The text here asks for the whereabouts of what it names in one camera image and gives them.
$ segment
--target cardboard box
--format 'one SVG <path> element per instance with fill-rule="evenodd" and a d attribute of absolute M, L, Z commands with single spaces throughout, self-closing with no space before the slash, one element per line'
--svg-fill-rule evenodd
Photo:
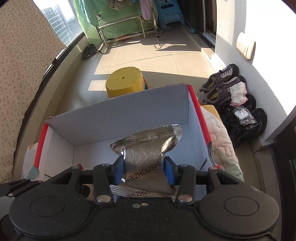
<path fill-rule="evenodd" d="M 48 119 L 35 158 L 39 179 L 78 163 L 86 169 L 112 164 L 118 155 L 110 143 L 171 124 L 181 125 L 183 134 L 166 156 L 196 170 L 212 166 L 211 139 L 193 88 L 177 84 L 107 99 Z M 205 189 L 199 188 L 198 199 L 204 195 Z"/>

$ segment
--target window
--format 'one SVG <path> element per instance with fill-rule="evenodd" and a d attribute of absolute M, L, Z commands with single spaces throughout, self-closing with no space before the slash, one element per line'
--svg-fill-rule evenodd
<path fill-rule="evenodd" d="M 71 0 L 33 1 L 66 46 L 82 33 Z"/>

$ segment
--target shoe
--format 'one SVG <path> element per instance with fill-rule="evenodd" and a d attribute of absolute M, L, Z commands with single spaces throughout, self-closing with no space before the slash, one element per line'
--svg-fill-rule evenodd
<path fill-rule="evenodd" d="M 233 120 L 232 131 L 228 135 L 232 141 L 233 148 L 237 148 L 242 142 L 258 137 L 262 134 L 267 125 L 267 115 L 261 108 L 251 111 L 257 123 L 243 126 L 239 120 Z"/>
<path fill-rule="evenodd" d="M 91 55 L 95 55 L 98 52 L 98 49 L 96 48 L 96 46 L 94 44 L 90 44 L 89 47 L 91 50 Z"/>
<path fill-rule="evenodd" d="M 223 82 L 228 82 L 235 76 L 239 75 L 239 68 L 235 64 L 230 64 L 226 66 L 223 70 L 212 74 L 206 83 L 201 86 L 200 92 L 205 94 L 210 92 L 216 85 L 222 84 Z"/>
<path fill-rule="evenodd" d="M 228 82 L 216 85 L 210 92 L 205 94 L 205 102 L 212 105 L 220 105 L 231 101 L 230 87 L 234 86 L 239 82 L 244 82 L 246 80 L 243 76 L 239 75 L 234 77 Z"/>
<path fill-rule="evenodd" d="M 248 98 L 248 101 L 242 106 L 247 108 L 251 112 L 256 109 L 256 99 L 253 95 L 250 94 L 247 94 L 246 97 Z M 233 110 L 235 109 L 235 107 L 231 106 L 230 102 L 226 102 L 215 106 L 215 109 L 217 110 L 225 128 L 229 130 L 231 128 L 231 119 L 235 118 L 233 114 Z"/>
<path fill-rule="evenodd" d="M 82 52 L 82 59 L 86 59 L 91 56 L 91 49 L 89 46 L 86 46 Z"/>

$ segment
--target stack of blue stools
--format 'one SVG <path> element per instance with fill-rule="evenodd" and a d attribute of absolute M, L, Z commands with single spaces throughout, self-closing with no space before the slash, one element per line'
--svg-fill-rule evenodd
<path fill-rule="evenodd" d="M 177 0 L 155 0 L 158 11 L 158 22 L 162 29 L 167 29 L 167 24 L 180 21 L 185 25 L 185 18 Z"/>

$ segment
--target ball of yarn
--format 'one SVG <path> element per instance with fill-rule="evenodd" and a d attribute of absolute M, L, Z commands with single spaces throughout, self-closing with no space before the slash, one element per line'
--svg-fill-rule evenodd
<path fill-rule="evenodd" d="M 192 29 L 190 29 L 190 33 L 196 34 L 197 33 L 197 30 L 195 28 L 192 28 Z"/>

